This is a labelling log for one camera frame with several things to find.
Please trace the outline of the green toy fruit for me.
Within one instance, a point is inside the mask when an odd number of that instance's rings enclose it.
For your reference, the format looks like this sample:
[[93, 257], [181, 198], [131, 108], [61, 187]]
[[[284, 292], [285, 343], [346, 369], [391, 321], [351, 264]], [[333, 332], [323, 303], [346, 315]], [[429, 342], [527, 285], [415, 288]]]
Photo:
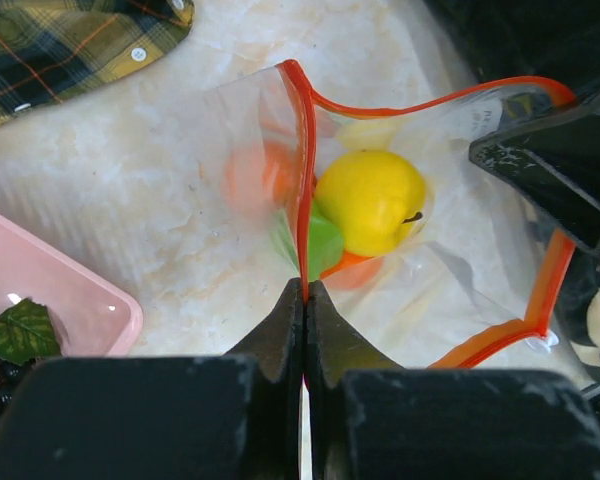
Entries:
[[[275, 251], [296, 270], [299, 270], [296, 247], [291, 236], [286, 213], [279, 210], [269, 230]], [[339, 228], [322, 213], [317, 202], [312, 201], [308, 236], [308, 281], [313, 282], [336, 266], [344, 252], [344, 238]]]

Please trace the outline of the black floral pillow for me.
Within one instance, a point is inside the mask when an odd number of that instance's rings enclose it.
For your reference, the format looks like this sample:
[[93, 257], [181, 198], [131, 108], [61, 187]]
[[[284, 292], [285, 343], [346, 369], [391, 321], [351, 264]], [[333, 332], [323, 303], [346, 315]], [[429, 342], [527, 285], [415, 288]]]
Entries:
[[[429, 9], [480, 81], [542, 76], [573, 92], [563, 108], [529, 96], [509, 101], [496, 133], [579, 106], [600, 92], [600, 1], [432, 1]], [[535, 209], [542, 237], [565, 232]], [[600, 265], [575, 245], [558, 295], [558, 317], [579, 360], [600, 384]], [[593, 406], [600, 413], [600, 395]]]

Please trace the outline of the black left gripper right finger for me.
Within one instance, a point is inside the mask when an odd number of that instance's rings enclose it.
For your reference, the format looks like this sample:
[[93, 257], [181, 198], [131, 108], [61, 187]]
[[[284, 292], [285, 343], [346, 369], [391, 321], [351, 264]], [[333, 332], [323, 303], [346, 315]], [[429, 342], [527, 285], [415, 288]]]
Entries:
[[319, 282], [305, 307], [316, 479], [600, 479], [600, 424], [546, 370], [407, 369]]

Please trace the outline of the clear orange-zipper zip bag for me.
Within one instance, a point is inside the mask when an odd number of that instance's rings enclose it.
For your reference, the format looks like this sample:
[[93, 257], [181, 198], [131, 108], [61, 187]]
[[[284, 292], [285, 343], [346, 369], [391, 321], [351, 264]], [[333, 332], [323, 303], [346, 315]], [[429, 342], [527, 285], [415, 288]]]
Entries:
[[[499, 131], [507, 103], [524, 97], [565, 107], [573, 92], [556, 80], [523, 75], [425, 95], [378, 88], [328, 92], [293, 60], [203, 90], [191, 139], [206, 207], [203, 232], [215, 248], [200, 275], [220, 287], [206, 306], [208, 353], [223, 353], [273, 307], [289, 279], [302, 292], [319, 282], [337, 311], [397, 363], [472, 367], [525, 344], [550, 351], [553, 304], [573, 245], [552, 234], [534, 251], [531, 209], [510, 186], [469, 161], [471, 144]], [[275, 140], [300, 164], [292, 205], [299, 270], [274, 249], [269, 228], [238, 215], [224, 195], [234, 150]], [[409, 161], [427, 183], [424, 216], [355, 290], [308, 281], [309, 216], [318, 179], [348, 152], [381, 150]]]

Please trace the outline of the yellow toy fruit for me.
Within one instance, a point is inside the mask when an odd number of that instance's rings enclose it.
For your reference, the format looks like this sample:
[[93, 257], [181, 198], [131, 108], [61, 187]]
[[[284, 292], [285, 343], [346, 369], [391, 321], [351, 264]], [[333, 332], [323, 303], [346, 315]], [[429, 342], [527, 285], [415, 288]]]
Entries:
[[381, 150], [338, 157], [320, 176], [314, 198], [344, 238], [346, 251], [363, 257], [397, 249], [424, 216], [427, 183], [403, 157]]

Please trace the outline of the pink plastic basket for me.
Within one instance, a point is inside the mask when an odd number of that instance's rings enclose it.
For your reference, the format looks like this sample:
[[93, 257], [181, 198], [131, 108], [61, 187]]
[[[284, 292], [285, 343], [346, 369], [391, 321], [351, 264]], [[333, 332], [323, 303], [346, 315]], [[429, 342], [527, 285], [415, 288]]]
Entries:
[[0, 215], [0, 313], [24, 298], [48, 308], [68, 356], [126, 355], [143, 326], [129, 294]]

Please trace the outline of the orange toy fruit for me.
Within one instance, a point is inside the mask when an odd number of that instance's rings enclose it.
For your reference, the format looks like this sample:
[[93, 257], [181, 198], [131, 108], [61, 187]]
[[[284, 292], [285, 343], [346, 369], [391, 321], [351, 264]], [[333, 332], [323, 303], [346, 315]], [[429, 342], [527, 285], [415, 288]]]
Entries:
[[[297, 192], [300, 164], [293, 147], [265, 140], [234, 150], [225, 163], [224, 195], [229, 206], [251, 224], [271, 228], [274, 215], [286, 213], [295, 244], [296, 218], [292, 199]], [[336, 290], [355, 290], [380, 272], [382, 257], [361, 257], [345, 250], [339, 263], [318, 280]]]

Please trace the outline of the yellow plaid shirt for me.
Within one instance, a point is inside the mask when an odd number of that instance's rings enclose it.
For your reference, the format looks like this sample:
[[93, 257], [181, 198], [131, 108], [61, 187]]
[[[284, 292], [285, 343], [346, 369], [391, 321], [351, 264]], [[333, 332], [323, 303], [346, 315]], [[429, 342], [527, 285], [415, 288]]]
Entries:
[[191, 1], [0, 1], [0, 126], [156, 62], [195, 12]]

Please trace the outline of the dark toy grapes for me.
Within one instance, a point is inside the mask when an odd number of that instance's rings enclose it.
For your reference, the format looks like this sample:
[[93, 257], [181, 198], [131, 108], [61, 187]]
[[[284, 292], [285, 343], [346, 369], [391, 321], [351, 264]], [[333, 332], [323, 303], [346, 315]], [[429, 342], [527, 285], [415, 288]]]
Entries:
[[23, 298], [0, 313], [0, 417], [36, 364], [60, 355], [46, 305]]

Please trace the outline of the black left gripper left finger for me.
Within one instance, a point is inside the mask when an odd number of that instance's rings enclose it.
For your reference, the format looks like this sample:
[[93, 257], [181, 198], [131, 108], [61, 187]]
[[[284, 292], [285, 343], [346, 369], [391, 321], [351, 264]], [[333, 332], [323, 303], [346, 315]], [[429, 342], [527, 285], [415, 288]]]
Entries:
[[296, 479], [304, 307], [293, 279], [221, 356], [63, 358], [0, 418], [0, 479]]

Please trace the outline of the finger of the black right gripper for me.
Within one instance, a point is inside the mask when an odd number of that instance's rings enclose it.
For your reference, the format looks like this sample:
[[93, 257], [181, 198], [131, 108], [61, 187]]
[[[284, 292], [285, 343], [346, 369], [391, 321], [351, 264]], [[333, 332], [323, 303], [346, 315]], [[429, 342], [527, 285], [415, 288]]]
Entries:
[[600, 92], [474, 141], [469, 160], [514, 187], [600, 265]]

